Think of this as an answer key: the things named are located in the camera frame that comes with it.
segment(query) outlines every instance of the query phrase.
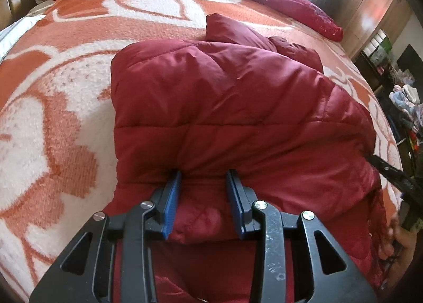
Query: orange and white blanket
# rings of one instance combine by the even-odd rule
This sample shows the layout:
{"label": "orange and white blanket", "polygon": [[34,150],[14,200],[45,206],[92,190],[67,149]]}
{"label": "orange and white blanket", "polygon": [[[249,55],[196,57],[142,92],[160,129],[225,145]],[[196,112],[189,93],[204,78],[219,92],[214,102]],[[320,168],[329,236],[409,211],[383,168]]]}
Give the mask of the orange and white blanket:
{"label": "orange and white blanket", "polygon": [[[24,300],[113,197],[112,58],[141,40],[201,39],[211,13],[315,49],[324,74],[369,109],[375,153],[401,168],[383,112],[341,46],[269,7],[249,0],[59,0],[0,65],[0,271]],[[398,192],[384,178],[382,186],[391,215]]]}

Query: hand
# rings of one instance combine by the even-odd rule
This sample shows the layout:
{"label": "hand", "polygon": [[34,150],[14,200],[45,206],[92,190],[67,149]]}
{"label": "hand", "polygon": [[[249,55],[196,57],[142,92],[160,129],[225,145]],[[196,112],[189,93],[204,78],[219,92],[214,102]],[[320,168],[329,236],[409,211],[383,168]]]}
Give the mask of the hand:
{"label": "hand", "polygon": [[392,242],[397,240],[402,246],[399,257],[389,270],[386,288],[394,287],[404,275],[405,271],[413,260],[414,251],[417,243],[417,231],[407,231],[398,225],[398,215],[392,216],[391,223],[388,226],[387,237],[382,238],[382,244],[379,247],[379,258],[386,260],[394,254]]}

